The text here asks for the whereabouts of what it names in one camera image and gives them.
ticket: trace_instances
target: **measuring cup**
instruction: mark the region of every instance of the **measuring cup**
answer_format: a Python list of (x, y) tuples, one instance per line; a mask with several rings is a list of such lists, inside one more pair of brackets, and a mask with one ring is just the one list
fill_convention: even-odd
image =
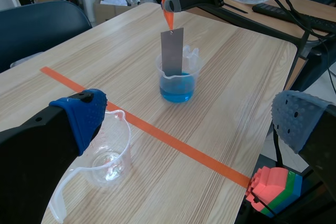
[(67, 216), (62, 195), (65, 185), (78, 173), (99, 187), (119, 183), (130, 170), (130, 141), (131, 129), (125, 119), (125, 112), (107, 111), (98, 135), (83, 155), (76, 158), (68, 168), (50, 199), (48, 206), (59, 223), (63, 223)]
[(182, 75), (166, 76), (162, 71), (162, 57), (159, 55), (155, 60), (160, 80), (160, 93), (170, 102), (188, 101), (194, 94), (198, 74), (203, 66), (202, 59), (198, 56), (198, 48), (192, 52), (190, 46), (183, 48)]

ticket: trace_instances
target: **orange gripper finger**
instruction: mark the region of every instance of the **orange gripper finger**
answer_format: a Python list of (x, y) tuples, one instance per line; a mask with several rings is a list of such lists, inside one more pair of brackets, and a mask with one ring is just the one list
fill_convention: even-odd
[(166, 18), (166, 21), (168, 23), (169, 29), (173, 30), (173, 24), (174, 24), (174, 13), (171, 12), (167, 12), (163, 6), (164, 6), (164, 2), (166, 0), (161, 0), (162, 1), (162, 9), (163, 9), (163, 15)]

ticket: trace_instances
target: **empty plastic cup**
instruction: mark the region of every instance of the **empty plastic cup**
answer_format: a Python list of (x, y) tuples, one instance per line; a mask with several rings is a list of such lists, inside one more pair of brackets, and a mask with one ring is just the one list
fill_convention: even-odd
[(106, 112), (99, 133), (68, 168), (50, 199), (49, 208), (59, 223), (67, 216), (62, 195), (65, 185), (77, 173), (99, 187), (119, 183), (131, 167), (130, 141), (131, 129), (125, 113), (122, 110)]
[(182, 75), (166, 76), (162, 71), (162, 57), (159, 55), (155, 61), (159, 74), (160, 93), (170, 102), (188, 101), (194, 94), (197, 78), (203, 66), (202, 59), (198, 56), (198, 48), (190, 52), (190, 46), (183, 48)]

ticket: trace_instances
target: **colorful block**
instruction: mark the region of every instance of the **colorful block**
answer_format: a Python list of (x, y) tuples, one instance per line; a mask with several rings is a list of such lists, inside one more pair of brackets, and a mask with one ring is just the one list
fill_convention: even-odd
[[(286, 207), (288, 207), (290, 204), (292, 204), (295, 200), (297, 200), (301, 195), (301, 186), (302, 186), (302, 177), (300, 175), (295, 174), (295, 184), (293, 188), (292, 194), (283, 202), (281, 202), (277, 207), (272, 209), (276, 214), (280, 213), (282, 210), (284, 210)], [(268, 217), (273, 217), (272, 213), (266, 214)]]
[(280, 167), (270, 169), (264, 166), (262, 169), (258, 169), (245, 193), (246, 199), (257, 211), (262, 211), (265, 207), (260, 202), (254, 202), (251, 191), (268, 205), (286, 188), (287, 176), (288, 170)]
[[(281, 204), (284, 200), (290, 197), (293, 193), (294, 184), (295, 184), (295, 173), (288, 172), (286, 188), (274, 200), (272, 200), (269, 204), (267, 204), (267, 206), (273, 210), (279, 204)], [(266, 207), (260, 212), (264, 215), (267, 215), (270, 213)]]

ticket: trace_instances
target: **table surface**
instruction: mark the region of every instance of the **table surface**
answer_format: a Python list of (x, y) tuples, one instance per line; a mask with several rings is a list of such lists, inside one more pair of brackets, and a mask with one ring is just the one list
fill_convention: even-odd
[[(184, 44), (205, 65), (192, 99), (173, 104), (159, 92), (154, 59), (168, 29), (159, 5), (117, 16), (0, 74), (0, 130), (74, 92), (40, 71), (48, 66), (117, 106), (248, 177), (285, 85), (296, 47), (289, 42), (182, 12)], [(132, 168), (109, 189), (78, 175), (65, 188), (64, 223), (234, 223), (246, 188), (135, 126)], [(49, 209), (43, 223), (56, 223)]]
[[(289, 9), (288, 5), (286, 4), (285, 0), (280, 0), (281, 3)], [(329, 6), (329, 5), (323, 5), (317, 2), (313, 2), (310, 0), (290, 0), (293, 7), (300, 13), (307, 14), (310, 16), (323, 18), (326, 20), (330, 20), (333, 22), (336, 22), (336, 8)], [(297, 25), (286, 22), (283, 20), (279, 20), (276, 18), (272, 18), (263, 14), (255, 13), (252, 11), (253, 5), (247, 5), (243, 3), (239, 3), (237, 1), (233, 0), (224, 0), (225, 3), (233, 5), (235, 7), (238, 7), (239, 9), (242, 9), (248, 14), (244, 14), (242, 12), (239, 12), (237, 10), (234, 10), (232, 8), (229, 8), (227, 6), (224, 6), (225, 9), (230, 10), (234, 13), (237, 13), (241, 16), (244, 16), (246, 18), (249, 18), (253, 21), (256, 21), (258, 23), (261, 23), (263, 25), (269, 26), (271, 28), (274, 28), (278, 31), (282, 31), (286, 34), (301, 38), (304, 34), (304, 31)], [(278, 4), (274, 0), (269, 0), (266, 2), (266, 4), (278, 6)], [(322, 31), (314, 30), (317, 34), (326, 35), (327, 33)], [(317, 38), (313, 35), (309, 36), (309, 40), (317, 40)]]

